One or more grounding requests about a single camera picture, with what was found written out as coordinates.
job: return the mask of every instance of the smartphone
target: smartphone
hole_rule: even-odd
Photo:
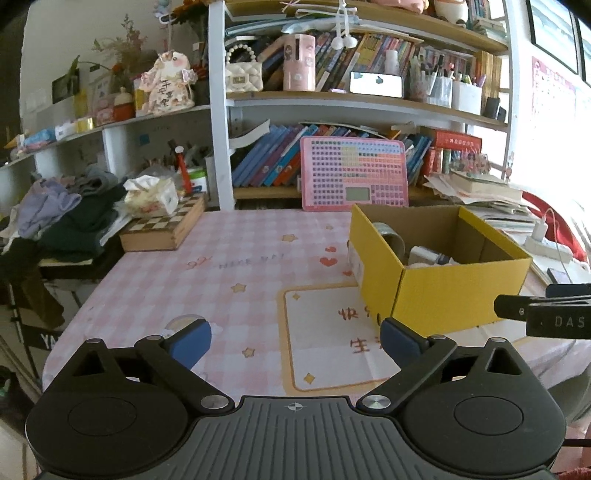
[[[547,270],[548,276],[552,283],[567,283],[570,284],[569,276],[565,272],[556,270],[555,268],[549,268]]]

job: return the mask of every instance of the white handbag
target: white handbag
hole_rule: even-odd
[[[230,63],[232,54],[244,48],[251,56],[251,61]],[[255,53],[243,43],[226,52],[226,93],[260,92],[262,90],[262,63],[256,61]]]

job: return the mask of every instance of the small screen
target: small screen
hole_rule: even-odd
[[[365,187],[345,188],[345,198],[350,202],[368,202],[369,189]]]

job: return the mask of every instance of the pile of clothes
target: pile of clothes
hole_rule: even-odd
[[[20,291],[48,328],[63,323],[63,308],[45,288],[38,263],[43,258],[97,258],[108,238],[126,224],[113,208],[125,193],[113,174],[96,166],[80,177],[37,180],[12,208],[7,225],[0,226],[5,242],[0,280]]]

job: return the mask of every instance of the yellow cardboard box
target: yellow cardboard box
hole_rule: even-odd
[[[409,250],[430,248],[461,265],[407,268],[372,225],[382,222]],[[392,316],[423,336],[496,322],[497,295],[517,295],[531,257],[516,243],[460,206],[355,205],[349,261],[378,325]]]

